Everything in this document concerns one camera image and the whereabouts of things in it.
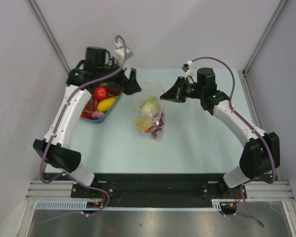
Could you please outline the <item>dark red plum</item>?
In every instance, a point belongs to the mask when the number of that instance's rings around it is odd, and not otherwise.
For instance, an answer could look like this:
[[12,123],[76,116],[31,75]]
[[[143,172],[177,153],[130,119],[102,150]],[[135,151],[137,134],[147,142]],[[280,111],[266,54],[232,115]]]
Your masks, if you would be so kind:
[[113,85],[108,84],[106,86],[106,89],[109,93],[110,97],[118,97],[121,94],[121,91],[119,89],[116,89]]

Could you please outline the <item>clear pink-dotted zip bag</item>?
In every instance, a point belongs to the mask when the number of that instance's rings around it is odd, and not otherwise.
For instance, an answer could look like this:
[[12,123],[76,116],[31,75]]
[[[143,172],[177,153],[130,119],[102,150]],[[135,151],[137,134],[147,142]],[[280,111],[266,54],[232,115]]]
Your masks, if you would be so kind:
[[164,132],[165,109],[160,96],[165,92],[156,83],[145,82],[135,98],[136,129],[154,140],[161,140]]

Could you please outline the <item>yellow fruit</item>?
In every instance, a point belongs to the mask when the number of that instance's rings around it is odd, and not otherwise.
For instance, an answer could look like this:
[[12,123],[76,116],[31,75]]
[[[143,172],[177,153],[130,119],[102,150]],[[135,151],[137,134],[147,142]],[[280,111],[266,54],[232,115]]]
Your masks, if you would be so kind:
[[147,117],[141,117],[141,118],[137,119],[135,122],[135,125],[136,125],[137,129],[140,131],[147,131],[151,127],[154,126],[153,120],[151,118],[147,118]]

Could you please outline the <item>red grape bunch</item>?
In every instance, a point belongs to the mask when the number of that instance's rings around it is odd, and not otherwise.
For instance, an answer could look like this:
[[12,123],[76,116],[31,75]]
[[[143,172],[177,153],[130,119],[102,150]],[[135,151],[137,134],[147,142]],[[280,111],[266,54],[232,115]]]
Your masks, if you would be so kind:
[[148,133],[153,137],[153,138],[157,138],[162,130],[163,130],[163,127],[164,127],[164,113],[162,112],[161,113],[161,116],[160,116],[160,119],[158,121],[158,125],[155,125],[153,127],[151,127],[148,131]]

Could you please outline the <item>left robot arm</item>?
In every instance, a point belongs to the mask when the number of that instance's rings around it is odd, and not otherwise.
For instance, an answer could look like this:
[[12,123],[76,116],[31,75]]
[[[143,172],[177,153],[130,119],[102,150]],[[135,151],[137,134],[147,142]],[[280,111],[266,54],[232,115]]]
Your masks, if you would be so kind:
[[84,164],[81,153],[71,150],[72,138],[79,118],[96,88],[102,83],[111,85],[126,95],[141,91],[136,79],[136,70],[125,75],[124,63],[133,55],[130,48],[117,46],[115,56],[101,47],[86,49],[85,59],[73,68],[66,81],[65,94],[57,115],[44,138],[36,139],[33,148],[41,157],[40,179],[44,183],[44,165],[49,164],[69,174],[76,182],[82,183],[82,192],[92,198],[98,194],[99,185],[95,175]]

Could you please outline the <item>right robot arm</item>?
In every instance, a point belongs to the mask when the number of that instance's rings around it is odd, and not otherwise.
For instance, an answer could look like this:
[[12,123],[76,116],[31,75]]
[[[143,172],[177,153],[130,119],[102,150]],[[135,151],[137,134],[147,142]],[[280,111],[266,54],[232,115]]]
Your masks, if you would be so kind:
[[266,133],[231,107],[231,99],[217,89],[216,75],[212,68],[198,69],[197,81],[193,83],[178,77],[160,98],[176,103],[184,103],[187,98],[200,100],[202,109],[224,123],[240,141],[243,152],[238,166],[219,180],[218,193],[221,197],[231,197],[235,187],[267,172],[275,173],[280,166],[278,135],[275,132]]

